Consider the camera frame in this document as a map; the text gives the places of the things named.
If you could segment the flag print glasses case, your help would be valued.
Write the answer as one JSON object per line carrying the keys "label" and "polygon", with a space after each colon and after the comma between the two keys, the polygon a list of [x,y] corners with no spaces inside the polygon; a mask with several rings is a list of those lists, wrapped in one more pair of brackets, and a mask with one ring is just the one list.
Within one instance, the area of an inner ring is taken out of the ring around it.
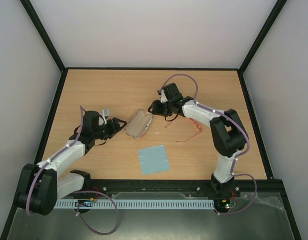
{"label": "flag print glasses case", "polygon": [[146,113],[144,110],[138,110],[130,119],[125,128],[125,133],[134,139],[140,139],[148,129],[153,120],[151,113]]}

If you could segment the red transparent sunglasses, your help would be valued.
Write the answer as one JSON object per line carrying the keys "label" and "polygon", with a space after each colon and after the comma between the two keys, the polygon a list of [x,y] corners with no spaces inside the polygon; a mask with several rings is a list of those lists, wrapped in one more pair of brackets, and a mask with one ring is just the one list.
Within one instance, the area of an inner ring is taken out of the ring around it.
{"label": "red transparent sunglasses", "polygon": [[186,143],[202,133],[202,126],[192,118],[184,118],[176,115],[173,119],[166,119],[166,129],[176,132],[176,143]]}

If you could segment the light blue cleaning cloth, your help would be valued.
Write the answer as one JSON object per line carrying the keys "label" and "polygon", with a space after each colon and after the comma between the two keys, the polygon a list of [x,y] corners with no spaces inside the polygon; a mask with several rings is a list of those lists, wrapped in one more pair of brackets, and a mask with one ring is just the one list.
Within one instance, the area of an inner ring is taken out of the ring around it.
{"label": "light blue cleaning cloth", "polygon": [[164,145],[141,148],[138,150],[138,158],[143,175],[165,172],[170,169]]}

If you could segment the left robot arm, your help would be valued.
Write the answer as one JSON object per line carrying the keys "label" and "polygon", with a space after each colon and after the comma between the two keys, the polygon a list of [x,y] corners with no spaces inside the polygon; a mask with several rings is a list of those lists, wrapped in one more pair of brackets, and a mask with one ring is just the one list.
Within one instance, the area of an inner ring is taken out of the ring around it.
{"label": "left robot arm", "polygon": [[48,215],[56,202],[76,191],[90,188],[91,175],[82,170],[64,171],[85,156],[97,140],[106,142],[120,132],[127,122],[109,118],[108,109],[81,112],[81,123],[74,129],[66,144],[47,159],[37,164],[26,164],[21,171],[14,204],[28,214]]}

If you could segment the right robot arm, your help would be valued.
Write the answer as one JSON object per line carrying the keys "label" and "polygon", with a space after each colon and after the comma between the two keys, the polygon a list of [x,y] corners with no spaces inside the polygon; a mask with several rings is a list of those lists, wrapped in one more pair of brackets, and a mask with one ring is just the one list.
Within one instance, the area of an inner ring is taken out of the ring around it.
{"label": "right robot arm", "polygon": [[176,114],[210,127],[213,144],[218,152],[211,187],[216,195],[224,195],[234,180],[233,170],[239,156],[250,148],[248,134],[238,113],[233,109],[222,111],[211,108],[199,103],[196,97],[184,97],[175,83],[163,86],[158,94],[160,99],[151,103],[149,113],[165,118]]}

